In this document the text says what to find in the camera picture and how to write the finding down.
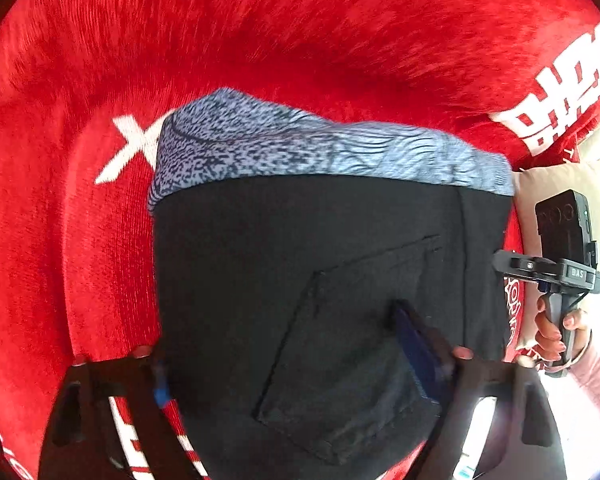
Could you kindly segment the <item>right hand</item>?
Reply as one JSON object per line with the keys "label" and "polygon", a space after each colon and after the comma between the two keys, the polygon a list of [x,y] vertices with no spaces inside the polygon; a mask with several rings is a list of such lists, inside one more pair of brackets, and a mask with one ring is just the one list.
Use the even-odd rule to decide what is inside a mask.
{"label": "right hand", "polygon": [[[539,298],[536,306],[538,307],[538,313],[534,318],[536,334],[534,336],[533,351],[543,361],[553,363],[562,357],[567,346],[562,341],[562,330],[550,322],[545,314],[545,299],[543,297]],[[588,327],[588,312],[582,309],[571,311],[562,320],[562,327],[573,334],[572,352],[573,357],[577,358],[591,339],[591,330]]]}

